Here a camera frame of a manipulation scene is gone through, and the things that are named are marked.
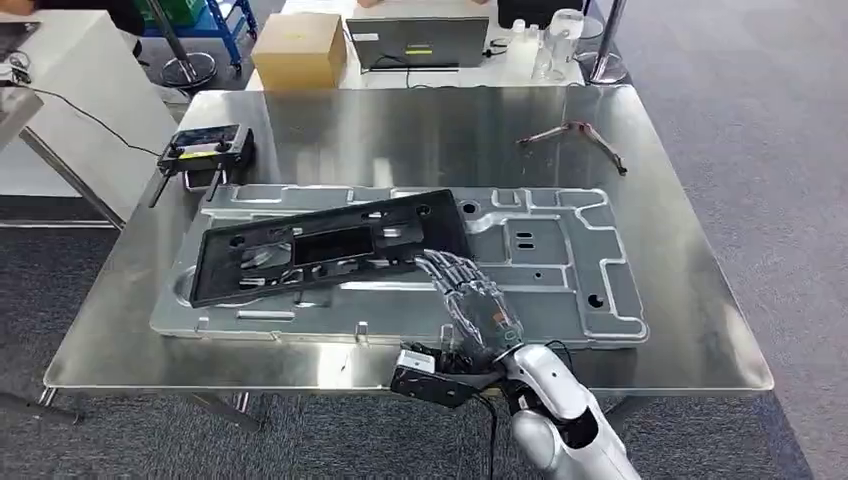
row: cardboard box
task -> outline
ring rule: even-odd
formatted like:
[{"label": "cardboard box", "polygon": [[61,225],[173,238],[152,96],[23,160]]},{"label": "cardboard box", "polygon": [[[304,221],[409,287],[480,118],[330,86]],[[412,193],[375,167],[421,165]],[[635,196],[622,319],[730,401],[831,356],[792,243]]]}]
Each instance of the cardboard box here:
[{"label": "cardboard box", "polygon": [[347,61],[342,18],[271,15],[251,57],[265,90],[337,88]]}]

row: stainless steel table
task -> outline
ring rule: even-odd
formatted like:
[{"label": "stainless steel table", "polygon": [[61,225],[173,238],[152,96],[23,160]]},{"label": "stainless steel table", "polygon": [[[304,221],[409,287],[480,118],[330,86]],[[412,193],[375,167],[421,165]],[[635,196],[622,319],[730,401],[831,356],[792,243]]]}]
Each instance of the stainless steel table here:
[{"label": "stainless steel table", "polygon": [[[592,123],[615,168],[580,137],[515,140],[564,119]],[[181,127],[242,122],[255,183],[599,187],[609,194],[651,338],[580,351],[599,394],[744,395],[773,379],[636,91],[621,87],[204,92]],[[133,214],[44,376],[82,390],[385,391],[396,347],[165,338],[148,326],[198,199],[171,182]]]}]

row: cable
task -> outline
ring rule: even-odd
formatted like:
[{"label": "cable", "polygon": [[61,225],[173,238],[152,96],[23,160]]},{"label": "cable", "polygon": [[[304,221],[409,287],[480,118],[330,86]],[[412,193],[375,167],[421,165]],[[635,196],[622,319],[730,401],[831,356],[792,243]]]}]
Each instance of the cable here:
[{"label": "cable", "polygon": [[492,480],[495,478],[495,442],[498,440],[498,412],[488,398],[483,397],[479,393],[475,393],[473,397],[482,403],[489,413],[492,414],[492,430],[489,433],[489,480]]},{"label": "cable", "polygon": [[[493,39],[489,42],[489,47],[490,48],[483,50],[483,56],[485,58],[492,58],[492,57],[496,57],[498,55],[503,55],[504,53],[506,53],[507,49],[509,48],[509,43],[507,42],[507,39],[505,39],[505,38],[495,38],[495,39]],[[494,51],[494,50],[492,50],[492,48],[501,48],[503,50]]]},{"label": "cable", "polygon": [[58,98],[59,100],[62,100],[63,102],[67,103],[69,107],[71,107],[71,108],[73,108],[74,110],[76,110],[77,112],[79,112],[79,113],[81,113],[81,114],[85,115],[86,117],[90,118],[91,120],[94,120],[95,122],[97,122],[97,124],[98,124],[98,125],[100,125],[100,126],[101,126],[101,127],[103,127],[104,129],[106,129],[106,131],[107,131],[107,132],[109,132],[109,133],[111,133],[112,135],[114,135],[114,136],[115,136],[115,138],[117,138],[118,140],[120,140],[120,141],[121,141],[121,143],[123,143],[124,145],[126,145],[126,146],[127,146],[127,148],[131,148],[131,149],[133,149],[133,150],[138,150],[138,151],[140,151],[140,152],[149,153],[150,155],[153,155],[154,157],[159,158],[159,154],[158,154],[158,153],[156,153],[156,152],[154,152],[153,150],[148,150],[148,149],[146,149],[146,148],[144,148],[144,147],[138,147],[138,146],[135,146],[135,145],[130,144],[129,142],[127,142],[127,141],[124,139],[124,137],[122,137],[121,135],[119,135],[119,134],[118,134],[118,132],[116,132],[116,131],[112,130],[112,129],[109,127],[109,125],[106,125],[106,124],[105,124],[105,123],[103,123],[103,121],[102,121],[102,120],[100,120],[99,118],[95,117],[94,115],[92,115],[92,114],[90,114],[90,113],[86,112],[85,110],[83,110],[83,109],[79,108],[78,106],[74,105],[73,103],[71,103],[71,101],[70,101],[70,100],[68,100],[67,98],[63,97],[62,95],[59,95],[58,93],[54,93],[54,92],[49,92],[49,91],[47,91],[47,90],[42,90],[42,89],[40,89],[40,88],[30,87],[30,86],[26,86],[25,88],[28,88],[28,89],[30,89],[30,90],[32,90],[32,91],[34,91],[34,92],[43,93],[43,94],[45,94],[45,95],[50,95],[50,96],[52,96],[52,97],[56,97],[56,98]]},{"label": "cable", "polygon": [[[375,68],[377,67],[377,64],[380,63],[380,60],[383,60],[384,58],[398,62],[399,64],[401,64],[401,66],[406,67],[406,79],[405,79],[405,82],[404,82],[406,84],[406,88],[438,88],[438,87],[432,87],[430,85],[423,85],[423,84],[410,85],[409,84],[409,75],[412,73],[412,69],[415,68],[415,66],[411,65],[403,57],[396,57],[394,55],[386,55],[386,54],[380,55],[379,57],[377,57],[377,60],[374,60],[374,63],[370,67],[368,67],[367,69],[361,70],[359,73],[363,74],[363,73],[370,73],[370,72],[378,71],[378,70],[375,70]],[[422,71],[422,72],[423,71],[458,72],[459,69],[457,68],[455,70],[420,70],[420,71]]]},{"label": "cable", "polygon": [[[15,58],[15,55],[20,55],[26,60],[26,64],[21,62],[19,59]],[[9,54],[9,63],[15,66],[19,66],[24,70],[29,70],[29,66],[32,65],[32,60],[29,59],[29,55],[26,52],[22,52],[20,50],[15,50],[14,52]]]},{"label": "cable", "polygon": [[558,344],[560,347],[562,347],[563,350],[565,350],[565,355],[568,357],[568,369],[571,370],[571,373],[573,374],[574,373],[574,360],[571,358],[571,352],[568,350],[568,347],[566,347],[565,344],[562,343],[561,340],[551,340],[550,342],[546,343],[545,346],[548,347],[548,348],[551,348],[551,345],[554,345],[554,344]]}]

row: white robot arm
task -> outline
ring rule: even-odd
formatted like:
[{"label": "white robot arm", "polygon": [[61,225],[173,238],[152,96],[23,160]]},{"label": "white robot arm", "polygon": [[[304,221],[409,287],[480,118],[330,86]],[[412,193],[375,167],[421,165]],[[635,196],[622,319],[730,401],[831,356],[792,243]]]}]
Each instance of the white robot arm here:
[{"label": "white robot arm", "polygon": [[524,345],[523,327],[503,293],[470,260],[425,251],[416,258],[443,295],[472,364],[502,371],[513,436],[548,478],[634,480],[639,474],[595,396],[549,348]]},{"label": "white robot arm", "polygon": [[531,389],[532,393],[519,394],[518,403],[524,408],[512,416],[512,432],[543,475],[571,480],[640,478],[595,396],[554,352],[526,345],[504,357],[503,363],[508,378]]}]

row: white desk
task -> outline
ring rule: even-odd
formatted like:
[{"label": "white desk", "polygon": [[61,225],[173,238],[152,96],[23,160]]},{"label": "white desk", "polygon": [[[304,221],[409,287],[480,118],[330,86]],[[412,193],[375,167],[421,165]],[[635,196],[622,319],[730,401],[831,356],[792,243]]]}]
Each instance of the white desk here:
[{"label": "white desk", "polygon": [[[356,0],[288,0],[283,5],[280,13],[337,13],[343,19],[356,16],[371,17],[416,17],[416,16],[456,16],[457,8],[462,10],[483,12],[489,16],[489,30],[486,45],[496,38],[504,38],[509,35],[509,30],[500,28],[497,22],[497,2],[490,0],[486,5],[475,5],[470,0],[449,1],[422,1],[422,0],[386,0],[369,9],[358,7]],[[414,69],[409,73],[409,85],[427,85],[429,87],[518,87],[518,86],[556,86],[577,83],[583,85],[583,74],[577,62],[571,63],[571,70],[567,72],[562,82],[550,82],[545,80],[531,80],[515,82],[504,78],[503,69],[506,66],[506,55],[498,55],[484,59],[479,68],[462,68],[450,72],[417,72]],[[347,41],[347,66],[342,74],[339,88],[344,89],[382,89],[382,88],[406,88],[405,70],[391,72],[368,72],[362,73],[362,66],[356,56],[356,50],[350,41]],[[262,79],[254,70],[245,90],[262,90]]]},{"label": "white desk", "polygon": [[[22,46],[32,86],[58,93],[91,113],[130,144],[161,151],[176,123],[105,11],[42,10],[0,22],[36,21]],[[156,170],[156,157],[131,150],[62,100],[44,102],[29,122],[91,190],[127,220]],[[20,140],[0,156],[0,194],[72,196],[76,192]]]}]

